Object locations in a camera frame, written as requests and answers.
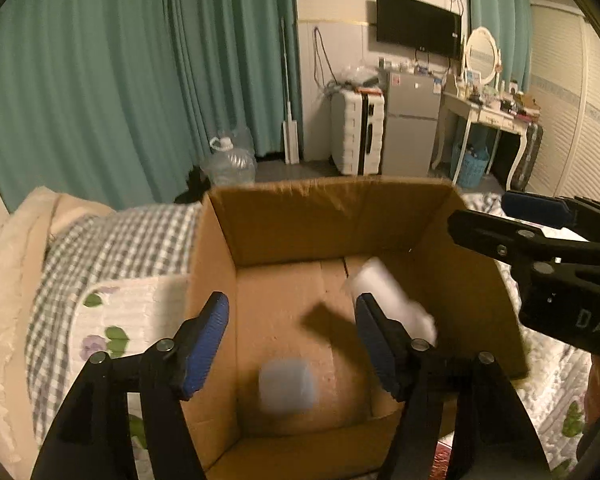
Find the white luggage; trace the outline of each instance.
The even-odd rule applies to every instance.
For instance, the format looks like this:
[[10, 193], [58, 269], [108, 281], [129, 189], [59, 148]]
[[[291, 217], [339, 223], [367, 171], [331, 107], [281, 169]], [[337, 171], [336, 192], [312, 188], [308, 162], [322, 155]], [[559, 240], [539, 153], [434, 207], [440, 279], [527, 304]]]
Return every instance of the white luggage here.
[[331, 157], [341, 174], [377, 174], [384, 97], [340, 90], [331, 97]]

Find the television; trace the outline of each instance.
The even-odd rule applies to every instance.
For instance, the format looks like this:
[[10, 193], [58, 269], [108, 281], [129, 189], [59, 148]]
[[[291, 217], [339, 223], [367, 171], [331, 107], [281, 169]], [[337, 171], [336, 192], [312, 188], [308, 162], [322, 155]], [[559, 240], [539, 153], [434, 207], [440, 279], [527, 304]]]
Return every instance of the television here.
[[376, 0], [376, 40], [460, 59], [460, 15], [419, 0]]

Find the oval mirror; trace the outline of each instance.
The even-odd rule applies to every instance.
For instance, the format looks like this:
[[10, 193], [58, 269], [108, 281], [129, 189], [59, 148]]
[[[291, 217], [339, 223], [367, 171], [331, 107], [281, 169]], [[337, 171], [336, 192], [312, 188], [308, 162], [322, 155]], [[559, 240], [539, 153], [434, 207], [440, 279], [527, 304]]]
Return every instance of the oval mirror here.
[[476, 28], [464, 49], [466, 67], [480, 72], [481, 84], [490, 83], [496, 75], [498, 48], [490, 31], [486, 27]]

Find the curved table leg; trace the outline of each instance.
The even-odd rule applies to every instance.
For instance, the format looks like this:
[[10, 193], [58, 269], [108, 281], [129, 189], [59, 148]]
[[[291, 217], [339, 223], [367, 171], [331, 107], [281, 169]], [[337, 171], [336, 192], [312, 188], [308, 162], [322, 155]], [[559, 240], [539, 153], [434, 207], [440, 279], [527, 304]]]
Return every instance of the curved table leg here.
[[466, 142], [469, 140], [469, 130], [472, 124], [472, 114], [466, 118], [466, 128], [464, 129], [464, 137], [462, 138], [462, 148], [460, 148], [460, 157], [458, 157], [458, 163], [456, 164], [456, 172], [454, 173], [454, 185], [458, 180], [460, 174], [460, 168], [462, 168], [462, 161], [464, 160], [464, 150], [466, 150]]
[[438, 131], [436, 132], [438, 137], [438, 152], [436, 153], [436, 158], [433, 159], [433, 162], [431, 163], [432, 170], [436, 170], [438, 168], [438, 165], [440, 164], [440, 161], [442, 160], [442, 152], [445, 147], [445, 126], [447, 114], [448, 112], [445, 113], [443, 117], [438, 117]]
[[500, 143], [500, 134], [502, 131], [498, 128], [498, 132], [496, 133], [496, 140], [493, 143], [493, 148], [491, 149], [491, 156], [489, 158], [489, 165], [487, 166], [487, 171], [485, 174], [489, 174], [491, 171], [491, 165], [493, 164], [493, 159], [496, 158], [496, 150], [498, 149], [498, 144]]
[[515, 173], [516, 168], [518, 167], [518, 164], [520, 163], [520, 160], [522, 160], [522, 155], [524, 155], [525, 149], [526, 149], [526, 131], [523, 135], [520, 135], [520, 147], [518, 148], [518, 154], [516, 155], [516, 158], [513, 160], [513, 164], [511, 165], [511, 169], [509, 170], [509, 176], [507, 177], [507, 188], [505, 189], [505, 191], [508, 191], [509, 189], [511, 189], [511, 179], [513, 178], [513, 174]]

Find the beige blanket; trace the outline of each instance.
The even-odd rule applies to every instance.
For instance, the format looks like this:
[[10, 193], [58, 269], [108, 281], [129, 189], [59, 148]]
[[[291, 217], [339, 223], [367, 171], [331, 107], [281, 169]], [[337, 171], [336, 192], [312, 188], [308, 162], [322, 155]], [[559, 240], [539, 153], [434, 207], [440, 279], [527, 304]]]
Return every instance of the beige blanket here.
[[26, 388], [24, 341], [40, 284], [45, 249], [63, 228], [109, 207], [33, 190], [0, 232], [0, 462], [15, 480], [29, 479], [38, 455]]

